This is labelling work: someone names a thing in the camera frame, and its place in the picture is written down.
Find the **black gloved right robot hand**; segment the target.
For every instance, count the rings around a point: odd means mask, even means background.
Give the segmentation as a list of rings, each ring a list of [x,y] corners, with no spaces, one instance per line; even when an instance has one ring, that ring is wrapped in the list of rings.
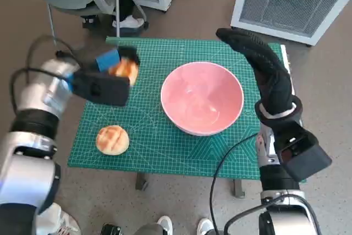
[[[293,108],[290,75],[266,42],[242,29],[219,28],[216,36],[245,56],[253,68],[261,105],[267,113],[274,116]]]

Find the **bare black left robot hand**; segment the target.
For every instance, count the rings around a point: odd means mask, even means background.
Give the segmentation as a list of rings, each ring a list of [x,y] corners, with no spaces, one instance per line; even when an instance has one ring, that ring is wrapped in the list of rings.
[[[122,59],[127,59],[136,65],[140,65],[137,49],[132,46],[119,46],[117,49],[110,50],[98,56],[95,59],[95,64],[99,72],[104,72],[111,67],[115,67]]]

